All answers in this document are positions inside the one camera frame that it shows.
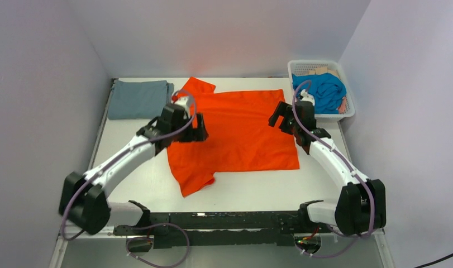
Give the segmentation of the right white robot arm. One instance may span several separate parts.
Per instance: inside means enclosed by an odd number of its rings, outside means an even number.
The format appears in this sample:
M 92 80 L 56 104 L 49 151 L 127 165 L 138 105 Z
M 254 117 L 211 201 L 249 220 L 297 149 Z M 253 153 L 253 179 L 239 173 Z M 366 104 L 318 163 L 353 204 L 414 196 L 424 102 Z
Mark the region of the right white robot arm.
M 331 135 L 317 127 L 314 105 L 310 101 L 293 104 L 280 101 L 269 117 L 268 125 L 294 136 L 296 144 L 314 158 L 340 191 L 338 198 L 305 202 L 299 207 L 304 224 L 326 224 L 336 227 L 343 236 L 370 235 L 385 227 L 385 185 L 358 170 L 338 149 Z

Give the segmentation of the orange t shirt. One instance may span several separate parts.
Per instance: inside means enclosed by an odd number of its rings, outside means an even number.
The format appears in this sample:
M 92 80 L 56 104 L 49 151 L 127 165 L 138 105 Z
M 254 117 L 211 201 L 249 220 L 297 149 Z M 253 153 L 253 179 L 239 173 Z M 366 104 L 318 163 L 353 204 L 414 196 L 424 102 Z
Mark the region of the orange t shirt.
M 213 84 L 191 77 L 192 93 L 203 115 L 208 138 L 175 142 L 167 149 L 171 173 L 183 197 L 215 182 L 218 172 L 299 169 L 294 137 L 268 125 L 282 89 L 217 93 Z

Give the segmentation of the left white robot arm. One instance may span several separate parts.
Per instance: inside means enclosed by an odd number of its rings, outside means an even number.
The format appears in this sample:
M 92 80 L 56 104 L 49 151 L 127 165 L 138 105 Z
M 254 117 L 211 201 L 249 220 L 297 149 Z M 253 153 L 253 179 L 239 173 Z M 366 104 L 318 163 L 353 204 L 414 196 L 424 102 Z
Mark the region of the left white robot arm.
M 150 227 L 150 210 L 139 202 L 110 203 L 115 188 L 143 163 L 155 158 L 173 142 L 203 142 L 208 138 L 203 114 L 190 113 L 186 104 L 167 104 L 160 116 L 141 127 L 133 138 L 105 162 L 64 180 L 59 203 L 61 234 L 67 221 L 95 235 L 107 225 L 133 229 Z

